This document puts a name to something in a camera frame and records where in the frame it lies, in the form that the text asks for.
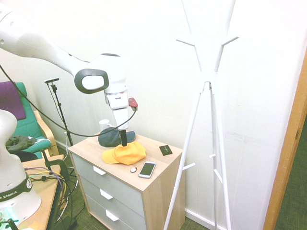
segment wooden table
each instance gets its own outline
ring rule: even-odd
[[[50,161],[56,159],[63,159],[63,155],[48,157]],[[38,159],[34,161],[23,162],[24,168],[33,168],[33,167],[46,167],[44,159]],[[59,173],[60,167],[58,165],[51,166],[52,171]],[[36,174],[39,172],[45,171],[44,169],[31,169],[27,170],[28,174]],[[42,203],[39,209],[28,219],[23,221],[20,225],[18,225],[18,229],[25,229],[34,224],[35,222],[38,225],[41,225],[39,230],[45,230],[49,221],[49,216],[51,212],[51,207],[53,204],[53,199],[55,196],[55,192],[57,189],[58,181],[57,180],[46,180],[46,181],[37,181],[33,182],[33,188],[37,192],[38,195],[42,198]]]
[[[169,146],[173,154],[163,156],[150,138],[136,136],[146,157],[133,165],[106,164],[102,153],[111,148],[87,138],[69,148],[89,213],[111,230],[162,230],[166,219],[182,150]],[[150,179],[138,177],[145,161],[156,162]],[[135,173],[130,169],[137,167]],[[184,173],[182,174],[169,230],[184,223]]]

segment drawer handle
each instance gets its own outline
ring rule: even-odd
[[[100,189],[100,195],[102,195],[105,199],[108,199],[108,200],[113,198],[113,196],[109,195],[108,193],[106,193],[104,190],[101,190],[101,189]]]
[[[100,175],[106,174],[106,172],[102,171],[101,169],[98,169],[98,168],[95,167],[95,166],[93,166],[93,168],[94,168],[94,171],[95,171],[96,173],[100,174]]]
[[[108,210],[106,210],[106,216],[109,217],[113,221],[119,220],[116,216],[114,216],[112,213],[110,213]]]

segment chest of drawers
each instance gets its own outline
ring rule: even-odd
[[[111,230],[162,230],[175,185],[182,150],[163,156],[164,143],[137,135],[146,157],[133,165],[106,164],[97,137],[69,148],[89,213]],[[138,177],[145,161],[156,162],[150,179]],[[137,167],[135,173],[130,169]],[[185,221],[184,173],[177,193],[169,230],[179,230]]]

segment baseball cap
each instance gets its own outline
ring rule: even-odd
[[[107,164],[123,163],[134,164],[146,157],[146,149],[137,141],[128,143],[127,146],[118,145],[102,153],[102,159]]]
[[[109,127],[101,131],[100,133],[105,133],[109,130],[113,129],[113,127]],[[127,143],[133,142],[135,140],[135,132],[130,131],[126,133],[127,135]],[[100,135],[98,137],[99,144],[104,147],[115,147],[121,144],[119,130],[116,128],[106,134]]]

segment red tag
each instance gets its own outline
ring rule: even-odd
[[[129,106],[132,107],[132,108],[137,108],[139,105],[136,103],[136,100],[131,97],[128,99],[128,102],[129,102]]]

